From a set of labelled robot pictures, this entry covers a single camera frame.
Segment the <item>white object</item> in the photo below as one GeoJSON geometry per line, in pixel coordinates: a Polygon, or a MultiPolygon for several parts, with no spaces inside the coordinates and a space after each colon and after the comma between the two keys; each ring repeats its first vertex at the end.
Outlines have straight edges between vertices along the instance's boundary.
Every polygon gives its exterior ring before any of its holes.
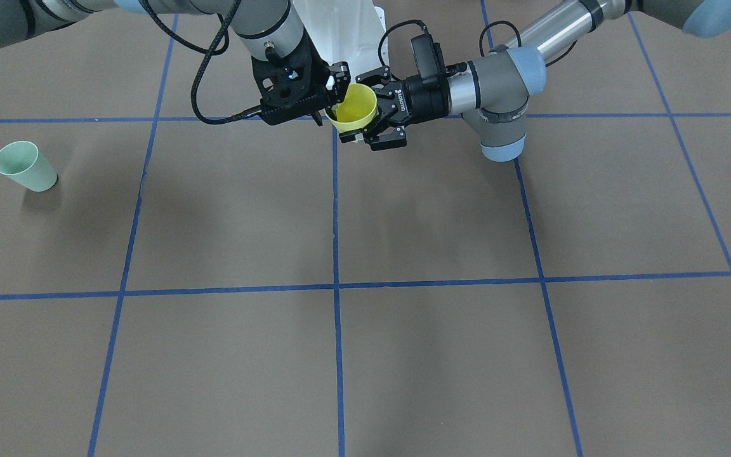
{"type": "MultiPolygon", "coordinates": [[[[354,78],[380,67],[385,13],[371,0],[293,0],[317,52],[328,63],[348,62],[354,78]]],[[[388,63],[388,43],[383,58],[388,63]]]]}
{"type": "Polygon", "coordinates": [[[0,173],[33,192],[55,185],[58,173],[31,142],[15,142],[0,150],[0,173]]]}

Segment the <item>blue cap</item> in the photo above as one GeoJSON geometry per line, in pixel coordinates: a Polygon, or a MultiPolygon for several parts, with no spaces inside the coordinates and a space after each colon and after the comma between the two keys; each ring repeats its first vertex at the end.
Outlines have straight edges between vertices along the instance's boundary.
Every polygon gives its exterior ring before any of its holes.
{"type": "Polygon", "coordinates": [[[481,151],[484,153],[484,157],[493,162],[510,162],[510,160],[517,159],[520,156],[525,143],[526,134],[524,133],[523,138],[504,147],[485,147],[485,145],[481,145],[481,151]]]}
{"type": "Polygon", "coordinates": [[[140,5],[139,0],[114,0],[114,4],[132,13],[145,14],[145,9],[140,5]]]}
{"type": "Polygon", "coordinates": [[[713,38],[731,29],[731,0],[704,0],[687,18],[682,31],[701,38],[713,38]]]}
{"type": "Polygon", "coordinates": [[[546,89],[546,61],[536,48],[524,46],[507,50],[529,95],[538,95],[546,89]]]}

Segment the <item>mint green cup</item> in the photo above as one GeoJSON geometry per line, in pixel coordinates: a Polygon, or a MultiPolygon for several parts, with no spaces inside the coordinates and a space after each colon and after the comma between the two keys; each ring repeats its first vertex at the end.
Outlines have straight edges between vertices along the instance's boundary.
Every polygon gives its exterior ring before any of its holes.
{"type": "Polygon", "coordinates": [[[0,173],[33,192],[55,185],[58,173],[31,142],[15,142],[0,150],[0,173]]]}

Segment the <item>cable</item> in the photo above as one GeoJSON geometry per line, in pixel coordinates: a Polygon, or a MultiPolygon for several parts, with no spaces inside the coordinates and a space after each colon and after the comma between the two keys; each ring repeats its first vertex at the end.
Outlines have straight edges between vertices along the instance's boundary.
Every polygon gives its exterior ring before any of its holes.
{"type": "MultiPolygon", "coordinates": [[[[185,40],[185,38],[180,37],[176,34],[173,30],[169,29],[168,26],[160,20],[160,18],[157,16],[157,13],[154,12],[153,9],[151,9],[150,3],[148,3],[148,0],[140,0],[140,6],[142,6],[143,9],[145,9],[145,12],[148,13],[148,16],[151,18],[151,20],[154,21],[154,23],[157,24],[157,27],[159,27],[163,32],[166,33],[169,37],[173,38],[174,41],[177,43],[182,44],[182,46],[187,47],[190,50],[195,50],[196,52],[200,54],[207,54],[208,50],[205,48],[201,48],[197,46],[194,43],[191,43],[190,41],[185,40]]],[[[218,21],[220,23],[224,23],[224,18],[221,17],[221,15],[218,16],[218,21]]],[[[224,52],[226,52],[227,47],[230,46],[230,34],[225,30],[224,35],[224,46],[221,47],[221,49],[215,51],[214,55],[222,55],[224,52]]]]}
{"type": "Polygon", "coordinates": [[[251,118],[261,113],[261,107],[252,107],[247,108],[246,110],[243,110],[243,112],[237,113],[230,117],[225,117],[221,119],[208,119],[200,112],[199,103],[197,102],[197,93],[199,92],[199,85],[202,82],[202,77],[205,76],[205,71],[208,69],[208,64],[211,63],[211,58],[215,55],[216,48],[218,48],[218,43],[220,43],[223,36],[227,34],[227,29],[230,28],[230,23],[233,21],[233,17],[235,17],[235,12],[238,11],[240,4],[241,0],[235,0],[235,2],[233,2],[233,6],[231,6],[230,8],[230,11],[227,12],[227,17],[224,18],[224,21],[221,21],[221,28],[218,29],[218,32],[216,32],[211,46],[208,47],[207,52],[205,52],[205,57],[202,59],[202,63],[199,65],[199,69],[197,70],[197,75],[194,76],[194,84],[191,86],[191,108],[194,108],[194,115],[197,116],[197,119],[204,122],[205,124],[230,124],[230,122],[241,121],[242,119],[251,118]]]}
{"type": "MultiPolygon", "coordinates": [[[[419,26],[419,29],[423,31],[424,34],[430,35],[430,33],[427,31],[427,25],[421,21],[418,20],[418,18],[412,18],[412,20],[404,20],[398,24],[392,25],[388,30],[385,31],[385,34],[383,34],[383,37],[379,39],[379,46],[377,46],[377,57],[379,58],[379,63],[383,67],[386,67],[385,60],[383,60],[383,44],[385,44],[385,40],[388,39],[388,35],[391,34],[394,30],[397,30],[400,27],[404,27],[406,25],[416,24],[419,26]]],[[[391,77],[395,80],[398,80],[396,75],[394,73],[391,73],[391,77]]]]}
{"type": "Polygon", "coordinates": [[[566,49],[566,52],[563,52],[563,54],[560,55],[560,57],[556,58],[556,60],[552,60],[551,62],[546,64],[546,67],[551,67],[555,63],[558,63],[560,60],[562,60],[563,57],[569,55],[569,52],[571,52],[572,49],[574,49],[575,44],[577,44],[577,41],[574,41],[574,43],[569,46],[568,49],[566,49]]]}
{"type": "Polygon", "coordinates": [[[523,46],[523,41],[520,40],[520,32],[518,31],[514,23],[511,23],[508,20],[496,20],[496,22],[488,23],[484,30],[481,31],[481,35],[478,36],[478,52],[481,54],[482,57],[484,57],[484,35],[487,35],[487,32],[489,32],[490,29],[497,25],[510,26],[510,28],[513,29],[513,32],[515,32],[515,38],[517,38],[518,47],[523,46]]]}

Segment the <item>yellow cup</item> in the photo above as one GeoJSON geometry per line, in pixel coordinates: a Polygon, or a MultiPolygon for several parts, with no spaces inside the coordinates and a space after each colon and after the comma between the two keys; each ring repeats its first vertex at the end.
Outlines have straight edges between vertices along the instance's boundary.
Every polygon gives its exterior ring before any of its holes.
{"type": "Polygon", "coordinates": [[[365,84],[349,84],[343,102],[336,110],[326,110],[326,114],[340,132],[366,127],[377,115],[377,94],[365,84]]]}

